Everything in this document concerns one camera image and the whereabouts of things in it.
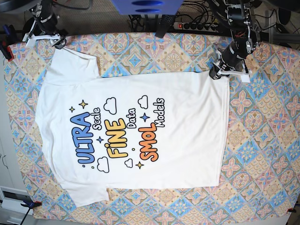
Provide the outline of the white printed T-shirt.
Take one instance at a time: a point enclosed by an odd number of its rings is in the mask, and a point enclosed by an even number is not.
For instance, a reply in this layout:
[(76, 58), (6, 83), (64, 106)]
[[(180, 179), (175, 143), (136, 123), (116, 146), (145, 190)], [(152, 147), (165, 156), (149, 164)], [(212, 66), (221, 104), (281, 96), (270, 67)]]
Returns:
[(77, 207), (108, 188), (219, 185), (229, 79), (209, 72), (102, 78), (97, 58), (56, 50), (38, 96), (42, 152)]

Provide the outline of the black power strip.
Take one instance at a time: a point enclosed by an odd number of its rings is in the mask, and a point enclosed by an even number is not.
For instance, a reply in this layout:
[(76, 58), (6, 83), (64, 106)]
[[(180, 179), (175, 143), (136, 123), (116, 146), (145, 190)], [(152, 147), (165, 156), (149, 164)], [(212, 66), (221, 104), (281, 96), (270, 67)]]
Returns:
[(184, 31), (207, 31), (215, 32), (217, 31), (218, 23), (198, 23), (198, 22), (175, 22), (173, 28), (175, 30)]

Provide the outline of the patterned tablecloth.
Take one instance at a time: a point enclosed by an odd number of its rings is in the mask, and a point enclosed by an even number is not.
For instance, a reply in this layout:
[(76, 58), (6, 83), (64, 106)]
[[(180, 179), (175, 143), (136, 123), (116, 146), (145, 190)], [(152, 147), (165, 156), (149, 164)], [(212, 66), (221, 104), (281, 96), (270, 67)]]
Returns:
[(111, 201), (76, 207), (46, 164), (35, 106), (54, 48), (47, 41), (11, 47), (4, 85), (17, 163), (42, 206), (27, 224), (283, 225), (300, 194), (300, 53), (261, 44), (246, 60), (249, 84), (230, 79), (229, 131), (218, 187), (110, 189)]

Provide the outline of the white cabinet left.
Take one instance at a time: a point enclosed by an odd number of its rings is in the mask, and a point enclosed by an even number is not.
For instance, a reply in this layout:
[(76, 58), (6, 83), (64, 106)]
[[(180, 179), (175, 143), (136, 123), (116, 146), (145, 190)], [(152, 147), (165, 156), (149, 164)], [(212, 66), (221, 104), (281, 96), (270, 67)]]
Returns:
[[(3, 55), (0, 53), (0, 188), (4, 187), (7, 192), (13, 195), (29, 198), (25, 188), (22, 175), (17, 163), (16, 152), (11, 132), (8, 106), (6, 101), (5, 85), (4, 85), (4, 68)], [(2, 200), (3, 193), (0, 189), (0, 199)], [(16, 199), (8, 199), (10, 206), (14, 206), (12, 210), (0, 207), (0, 219), (3, 223), (8, 223), (6, 220), (10, 217), (23, 218), (28, 208), (21, 206), (21, 201)]]

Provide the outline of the orange clamp bottom right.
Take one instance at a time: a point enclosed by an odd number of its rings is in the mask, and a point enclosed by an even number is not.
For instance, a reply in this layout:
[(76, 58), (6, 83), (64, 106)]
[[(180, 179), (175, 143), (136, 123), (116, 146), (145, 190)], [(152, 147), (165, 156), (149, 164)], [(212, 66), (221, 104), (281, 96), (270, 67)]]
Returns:
[(288, 209), (288, 212), (290, 212), (290, 213), (296, 213), (297, 211), (296, 211), (296, 209)]

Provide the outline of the blue clamp bottom left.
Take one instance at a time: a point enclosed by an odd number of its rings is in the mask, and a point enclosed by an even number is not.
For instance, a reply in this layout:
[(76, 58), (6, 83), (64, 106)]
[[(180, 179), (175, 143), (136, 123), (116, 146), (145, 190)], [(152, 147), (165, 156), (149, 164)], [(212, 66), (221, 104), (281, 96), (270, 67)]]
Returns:
[(41, 205), (42, 205), (41, 202), (33, 202), (33, 201), (23, 201), (21, 203), (21, 206), (29, 208), (29, 209), (33, 209), (33, 208), (39, 207)]

